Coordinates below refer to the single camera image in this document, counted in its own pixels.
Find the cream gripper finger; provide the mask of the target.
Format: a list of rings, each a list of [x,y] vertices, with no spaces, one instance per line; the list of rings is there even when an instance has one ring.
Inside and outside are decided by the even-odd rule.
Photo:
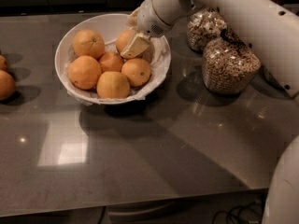
[[[133,59],[141,55],[150,46],[150,37],[143,33],[133,32],[128,40],[128,44],[121,52],[125,59]]]
[[[137,26],[137,15],[140,10],[140,7],[136,8],[128,17],[126,24],[129,27],[136,27]]]

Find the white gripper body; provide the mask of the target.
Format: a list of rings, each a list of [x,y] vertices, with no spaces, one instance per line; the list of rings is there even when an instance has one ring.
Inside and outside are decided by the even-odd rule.
[[[154,8],[154,0],[145,0],[137,12],[137,28],[140,32],[151,37],[161,37],[173,26],[166,24]]]

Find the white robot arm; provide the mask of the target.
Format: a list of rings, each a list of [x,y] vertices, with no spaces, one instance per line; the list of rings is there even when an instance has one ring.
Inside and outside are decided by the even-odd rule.
[[[152,37],[164,35],[202,5],[217,8],[284,91],[299,100],[299,17],[270,0],[145,0],[129,19],[135,33],[121,55],[138,56]],[[299,224],[298,140],[288,145],[278,162],[262,224]]]

